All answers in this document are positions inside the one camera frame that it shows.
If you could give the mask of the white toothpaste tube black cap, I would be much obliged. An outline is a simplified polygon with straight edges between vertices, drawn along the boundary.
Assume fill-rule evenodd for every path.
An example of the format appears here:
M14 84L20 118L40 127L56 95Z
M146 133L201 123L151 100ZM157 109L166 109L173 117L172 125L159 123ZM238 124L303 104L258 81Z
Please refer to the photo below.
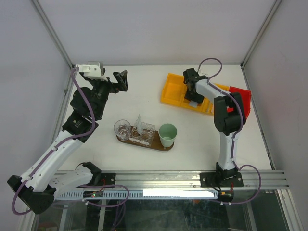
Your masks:
M143 125L142 125L141 115L139 115L138 118L137 118L136 129L137 129L137 132L140 135L143 133Z

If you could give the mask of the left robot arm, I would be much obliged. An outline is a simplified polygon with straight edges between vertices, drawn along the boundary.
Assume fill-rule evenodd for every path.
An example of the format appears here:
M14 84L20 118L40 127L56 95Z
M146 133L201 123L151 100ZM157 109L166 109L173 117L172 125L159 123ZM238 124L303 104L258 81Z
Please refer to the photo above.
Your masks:
M82 163L75 171L60 177L54 175L94 133L109 94L128 91L127 70L113 73L116 83L103 74L104 69L93 66L79 66L71 70L70 77L77 88L71 101L72 114L39 160L22 175L12 175L7 181L15 192L11 204L15 215L41 214L56 197L77 187L106 187L102 171L92 162Z

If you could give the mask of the clear glass holder block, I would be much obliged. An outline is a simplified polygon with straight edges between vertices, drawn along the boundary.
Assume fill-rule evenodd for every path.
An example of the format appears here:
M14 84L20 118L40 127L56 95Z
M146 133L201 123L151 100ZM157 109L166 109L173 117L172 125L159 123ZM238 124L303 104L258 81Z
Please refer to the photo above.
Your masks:
M141 122L142 130L139 128L137 122L131 129L129 140L141 146L150 147L155 134L155 125Z

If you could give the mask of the green plastic cup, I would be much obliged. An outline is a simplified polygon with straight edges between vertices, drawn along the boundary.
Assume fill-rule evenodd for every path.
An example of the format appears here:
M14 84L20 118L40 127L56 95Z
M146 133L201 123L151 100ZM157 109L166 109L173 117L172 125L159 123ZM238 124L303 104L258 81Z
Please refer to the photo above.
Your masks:
M177 128L173 124L163 124L158 130L159 138L163 147L171 147L174 143L177 133Z

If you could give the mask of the clear glass tumbler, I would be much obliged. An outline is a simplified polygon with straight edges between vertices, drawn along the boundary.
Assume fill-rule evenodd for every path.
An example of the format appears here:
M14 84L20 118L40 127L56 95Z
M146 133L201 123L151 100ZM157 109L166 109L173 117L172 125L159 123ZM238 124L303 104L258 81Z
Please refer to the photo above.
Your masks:
M114 132L121 141L126 141L130 137L131 124L127 120L118 120L114 124Z

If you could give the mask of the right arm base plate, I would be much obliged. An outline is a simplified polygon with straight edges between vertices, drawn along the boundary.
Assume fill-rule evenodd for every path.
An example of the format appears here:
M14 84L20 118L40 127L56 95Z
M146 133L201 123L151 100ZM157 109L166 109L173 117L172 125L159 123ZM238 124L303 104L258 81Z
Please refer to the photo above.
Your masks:
M202 172L199 174L202 188L241 188L244 186L243 177L240 172L237 175L223 179L216 172Z

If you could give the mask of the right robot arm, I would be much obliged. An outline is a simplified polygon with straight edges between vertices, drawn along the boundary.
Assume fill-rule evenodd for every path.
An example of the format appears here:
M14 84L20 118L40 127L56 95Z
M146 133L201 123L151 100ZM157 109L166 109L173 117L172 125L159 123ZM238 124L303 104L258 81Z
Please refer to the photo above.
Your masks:
M200 103L202 99L212 102L214 125L220 134L220 154L216 163L216 172L205 181L214 188L227 186L238 173L236 148L240 131L246 123L242 97L239 93L230 93L210 81L209 77L199 75L190 68L183 72L187 86L185 98Z

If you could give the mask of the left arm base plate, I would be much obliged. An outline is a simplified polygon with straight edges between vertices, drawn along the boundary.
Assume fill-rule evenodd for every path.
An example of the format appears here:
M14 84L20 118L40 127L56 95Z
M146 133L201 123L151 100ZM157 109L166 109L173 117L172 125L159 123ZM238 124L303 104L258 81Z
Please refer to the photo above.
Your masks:
M116 173L114 172L101 172L94 174L91 178L90 182L87 184L81 185L81 187L88 188L88 187L96 187L102 188L103 186L108 186L110 188L115 187L116 182Z

